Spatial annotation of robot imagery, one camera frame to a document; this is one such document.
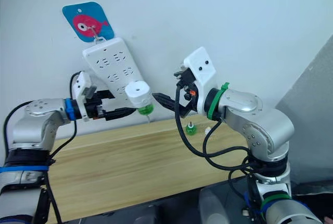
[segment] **pink fish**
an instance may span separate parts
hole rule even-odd
[[[73,25],[82,35],[93,38],[94,32],[91,28],[94,28],[94,31],[98,35],[102,30],[102,26],[108,25],[108,22],[104,21],[102,23],[87,15],[77,15],[73,18]]]

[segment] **gray wall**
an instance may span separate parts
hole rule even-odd
[[[333,36],[276,108],[295,126],[290,140],[291,179],[333,179]]]

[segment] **small green bottle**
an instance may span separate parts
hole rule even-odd
[[[197,127],[190,121],[186,126],[186,133],[188,135],[194,135],[197,132]]]

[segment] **wooden board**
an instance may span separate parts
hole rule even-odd
[[[215,122],[193,116],[198,132],[189,136],[202,150],[206,127]],[[55,148],[63,141],[56,142]],[[208,151],[246,145],[226,125],[211,136]],[[214,161],[239,165],[245,157],[234,151]],[[183,144],[173,120],[153,122],[75,138],[56,156],[50,182],[63,221],[101,214],[155,200],[227,179],[227,172],[211,167]],[[48,223],[55,223],[53,210]]]

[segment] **white power strip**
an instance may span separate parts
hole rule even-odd
[[[125,87],[143,80],[133,57],[121,38],[99,43],[83,52],[83,57],[119,101],[127,100]]]

